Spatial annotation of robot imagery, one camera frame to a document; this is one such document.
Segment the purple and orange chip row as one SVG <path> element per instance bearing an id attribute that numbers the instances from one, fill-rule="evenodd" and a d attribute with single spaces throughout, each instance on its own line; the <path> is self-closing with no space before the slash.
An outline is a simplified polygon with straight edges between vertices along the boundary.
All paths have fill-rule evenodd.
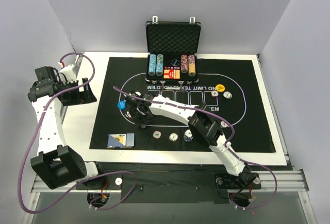
<path id="1" fill-rule="evenodd" d="M 195 55 L 188 56 L 188 74 L 190 77 L 196 75 Z"/>

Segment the black dealer button in case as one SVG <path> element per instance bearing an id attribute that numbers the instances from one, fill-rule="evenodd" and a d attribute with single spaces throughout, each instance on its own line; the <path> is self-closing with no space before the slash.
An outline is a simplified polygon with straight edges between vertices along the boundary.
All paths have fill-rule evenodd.
<path id="1" fill-rule="evenodd" d="M 171 65 L 172 65 L 172 66 L 179 66 L 179 65 L 180 65 L 180 61 L 179 61 L 178 59 L 173 59 L 173 60 L 171 61 Z"/>

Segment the black poker felt mat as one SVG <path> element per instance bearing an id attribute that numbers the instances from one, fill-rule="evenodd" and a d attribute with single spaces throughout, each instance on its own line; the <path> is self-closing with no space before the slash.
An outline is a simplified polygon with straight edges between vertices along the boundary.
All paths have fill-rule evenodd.
<path id="1" fill-rule="evenodd" d="M 275 136 L 270 131 L 250 60 L 197 59 L 198 82 L 180 91 L 165 91 L 159 85 L 148 84 L 145 80 L 147 59 L 110 58 L 108 63 L 102 63 L 101 68 L 106 75 L 90 142 L 92 149 L 106 149 L 109 134 L 134 133 L 134 150 L 208 151 L 207 147 L 196 141 L 185 142 L 183 134 L 186 128 L 163 116 L 158 116 L 152 126 L 137 128 L 126 118 L 126 112 L 117 107 L 122 99 L 114 90 L 118 87 L 125 92 L 158 92 L 184 104 L 207 104 L 213 113 L 230 122 L 224 133 L 230 137 L 231 128 L 234 129 L 232 148 L 236 152 L 275 151 Z M 223 84 L 232 98 L 224 98 L 224 92 L 212 97 L 211 92 L 216 91 L 217 84 Z M 159 139 L 153 138 L 155 131 L 161 132 Z M 177 141 L 169 140 L 171 133 L 178 135 Z"/>

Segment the black aluminium poker case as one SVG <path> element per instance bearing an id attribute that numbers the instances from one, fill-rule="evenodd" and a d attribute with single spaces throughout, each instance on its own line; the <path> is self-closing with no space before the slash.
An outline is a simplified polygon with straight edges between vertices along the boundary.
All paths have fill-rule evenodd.
<path id="1" fill-rule="evenodd" d="M 199 45 L 202 25 L 190 17 L 187 22 L 165 22 L 159 21 L 157 16 L 153 16 L 151 21 L 145 23 L 147 41 L 147 70 L 145 80 L 150 84 L 174 84 L 190 85 L 197 83 L 197 58 L 196 53 Z M 180 79 L 164 79 L 161 76 L 150 76 L 148 74 L 150 54 L 163 54 L 163 70 L 166 66 L 172 66 L 171 61 L 178 59 L 181 55 L 195 55 L 196 75 L 190 77 L 188 72 L 183 74 L 180 68 Z"/>

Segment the red chip stack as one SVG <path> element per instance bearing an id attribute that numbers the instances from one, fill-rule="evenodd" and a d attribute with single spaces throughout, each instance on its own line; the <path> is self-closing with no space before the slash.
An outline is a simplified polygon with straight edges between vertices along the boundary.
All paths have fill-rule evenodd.
<path id="1" fill-rule="evenodd" d="M 153 133 L 153 138 L 155 138 L 155 139 L 159 139 L 161 137 L 161 132 L 160 131 L 155 131 L 154 133 Z"/>

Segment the aluminium front rail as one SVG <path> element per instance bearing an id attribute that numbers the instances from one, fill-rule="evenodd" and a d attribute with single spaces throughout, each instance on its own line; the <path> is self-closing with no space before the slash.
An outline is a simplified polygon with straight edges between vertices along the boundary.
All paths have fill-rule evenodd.
<path id="1" fill-rule="evenodd" d="M 99 187 L 93 186 L 92 183 L 83 183 L 75 186 L 74 182 L 57 189 L 50 189 L 40 178 L 36 178 L 33 186 L 33 193 L 57 192 L 64 193 L 71 187 L 75 191 L 84 191 L 88 193 L 110 193 L 110 192 L 127 192 L 134 182 L 136 189 L 145 191 L 148 188 L 169 188 L 175 187 L 188 189 L 191 187 L 195 191 L 205 189 L 220 190 L 228 192 L 237 192 L 242 190 L 248 192 L 261 190 L 272 192 L 277 186 L 278 192 L 305 192 L 309 190 L 306 177 L 302 170 L 280 170 L 274 171 L 272 174 L 265 170 L 254 171 L 256 179 L 245 187 L 236 186 L 229 176 L 222 173 L 211 172 L 206 170 L 196 171 L 137 171 L 138 179 L 134 176 L 119 174 L 118 176 L 108 176 L 105 185 Z"/>

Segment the grey chip stack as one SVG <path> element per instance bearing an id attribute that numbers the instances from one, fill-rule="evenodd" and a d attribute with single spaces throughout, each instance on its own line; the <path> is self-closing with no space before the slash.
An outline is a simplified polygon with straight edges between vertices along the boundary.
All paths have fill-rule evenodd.
<path id="1" fill-rule="evenodd" d="M 177 135 L 176 133 L 171 133 L 171 134 L 169 135 L 169 140 L 170 140 L 170 141 L 175 142 L 175 141 L 177 141 L 177 139 L 178 139 L 178 135 Z"/>

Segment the red playing card box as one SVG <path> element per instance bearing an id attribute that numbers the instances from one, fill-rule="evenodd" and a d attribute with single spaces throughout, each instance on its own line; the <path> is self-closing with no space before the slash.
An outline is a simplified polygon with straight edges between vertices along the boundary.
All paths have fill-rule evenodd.
<path id="1" fill-rule="evenodd" d="M 180 67 L 166 66 L 163 70 L 164 79 L 180 79 Z"/>

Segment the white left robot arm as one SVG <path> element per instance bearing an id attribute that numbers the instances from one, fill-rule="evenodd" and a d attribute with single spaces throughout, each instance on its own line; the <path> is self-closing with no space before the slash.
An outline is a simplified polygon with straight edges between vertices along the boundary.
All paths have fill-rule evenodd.
<path id="1" fill-rule="evenodd" d="M 32 169 L 50 189 L 83 179 L 88 179 L 95 189 L 102 188 L 106 183 L 105 174 L 101 173 L 97 163 L 85 162 L 67 145 L 62 127 L 63 107 L 96 102 L 88 79 L 82 79 L 84 89 L 80 91 L 77 88 L 78 66 L 75 64 L 59 71 L 44 66 L 37 68 L 35 73 L 37 81 L 29 90 L 28 99 L 42 124 L 37 132 L 38 155 L 30 160 Z"/>

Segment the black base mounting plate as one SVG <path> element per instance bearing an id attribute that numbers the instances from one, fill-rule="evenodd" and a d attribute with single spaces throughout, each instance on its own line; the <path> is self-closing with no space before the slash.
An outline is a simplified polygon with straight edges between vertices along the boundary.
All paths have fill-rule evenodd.
<path id="1" fill-rule="evenodd" d="M 228 203 L 229 191 L 247 202 L 258 173 L 248 168 L 241 177 L 229 175 L 223 165 L 103 163 L 104 175 L 76 187 L 93 197 L 120 193 L 121 203 Z"/>

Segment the yellow big blind button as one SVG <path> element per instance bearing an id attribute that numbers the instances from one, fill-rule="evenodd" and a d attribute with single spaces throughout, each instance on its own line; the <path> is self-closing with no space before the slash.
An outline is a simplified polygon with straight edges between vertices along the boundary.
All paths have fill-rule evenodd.
<path id="1" fill-rule="evenodd" d="M 223 84 L 217 84 L 216 85 L 216 90 L 220 93 L 225 91 L 225 86 Z"/>

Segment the blue small blind button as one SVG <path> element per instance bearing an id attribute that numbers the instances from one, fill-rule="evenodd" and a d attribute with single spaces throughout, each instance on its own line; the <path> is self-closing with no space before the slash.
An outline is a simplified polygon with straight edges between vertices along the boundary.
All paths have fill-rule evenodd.
<path id="1" fill-rule="evenodd" d="M 120 109 L 120 110 L 124 110 L 126 108 L 126 101 L 122 100 L 122 101 L 119 101 L 117 103 L 117 107 Z"/>

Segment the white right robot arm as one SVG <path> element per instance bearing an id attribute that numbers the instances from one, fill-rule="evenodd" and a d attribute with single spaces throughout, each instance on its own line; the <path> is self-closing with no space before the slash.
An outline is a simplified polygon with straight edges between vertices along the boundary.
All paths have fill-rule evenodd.
<path id="1" fill-rule="evenodd" d="M 221 127 L 224 119 L 211 113 L 206 104 L 201 107 L 182 104 L 153 93 L 141 96 L 131 92 L 124 96 L 131 118 L 138 128 L 143 129 L 153 123 L 157 116 L 180 122 L 189 127 L 194 141 L 207 146 L 219 158 L 233 186 L 245 187 L 256 179 L 251 168 L 240 160 L 231 147 L 234 129 L 231 128 L 232 134 L 226 138 Z"/>

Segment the blue chip stack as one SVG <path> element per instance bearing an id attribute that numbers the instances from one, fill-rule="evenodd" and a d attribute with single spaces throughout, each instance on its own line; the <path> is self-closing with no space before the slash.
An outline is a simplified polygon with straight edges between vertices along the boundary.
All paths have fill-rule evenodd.
<path id="1" fill-rule="evenodd" d="M 184 139 L 185 142 L 191 142 L 193 140 L 193 135 L 192 135 L 192 132 L 191 132 L 190 129 L 187 129 L 184 132 L 183 139 Z"/>

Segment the light blue chip row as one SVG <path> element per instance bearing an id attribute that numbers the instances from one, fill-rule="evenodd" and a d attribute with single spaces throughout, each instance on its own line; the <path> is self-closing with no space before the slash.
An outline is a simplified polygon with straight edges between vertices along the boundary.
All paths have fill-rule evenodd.
<path id="1" fill-rule="evenodd" d="M 157 64 L 157 56 L 155 54 L 150 54 L 149 64 L 148 64 L 148 74 L 150 76 L 154 76 L 156 74 L 156 64 Z"/>

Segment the blue playing card deck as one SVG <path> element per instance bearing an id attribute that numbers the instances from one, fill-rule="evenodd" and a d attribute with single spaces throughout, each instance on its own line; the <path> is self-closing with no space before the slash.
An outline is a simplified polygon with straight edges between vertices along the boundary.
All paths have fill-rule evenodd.
<path id="1" fill-rule="evenodd" d="M 134 133 L 109 134 L 107 148 L 132 148 L 135 146 Z"/>

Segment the green grey chip row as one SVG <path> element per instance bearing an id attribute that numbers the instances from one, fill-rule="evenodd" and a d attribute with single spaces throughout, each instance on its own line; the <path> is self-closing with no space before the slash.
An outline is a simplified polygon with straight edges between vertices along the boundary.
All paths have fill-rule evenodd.
<path id="1" fill-rule="evenodd" d="M 163 74 L 163 60 L 164 55 L 158 54 L 156 57 L 156 75 L 161 76 Z"/>

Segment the dark red chip row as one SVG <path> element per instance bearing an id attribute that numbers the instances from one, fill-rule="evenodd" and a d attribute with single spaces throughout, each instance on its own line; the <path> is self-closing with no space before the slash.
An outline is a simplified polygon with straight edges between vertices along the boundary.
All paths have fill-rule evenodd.
<path id="1" fill-rule="evenodd" d="M 183 74 L 187 73 L 188 72 L 188 56 L 181 55 L 180 62 L 181 62 L 181 65 L 180 65 L 181 72 Z"/>

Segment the red chips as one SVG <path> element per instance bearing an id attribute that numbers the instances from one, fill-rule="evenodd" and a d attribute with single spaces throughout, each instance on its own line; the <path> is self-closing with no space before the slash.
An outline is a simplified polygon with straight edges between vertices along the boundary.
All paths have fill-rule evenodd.
<path id="1" fill-rule="evenodd" d="M 129 112 L 129 111 L 127 111 L 127 112 L 126 112 L 125 116 L 126 116 L 127 118 L 129 118 L 129 119 L 131 119 L 131 118 L 132 118 L 132 116 L 131 116 L 131 114 L 130 114 L 130 112 Z"/>

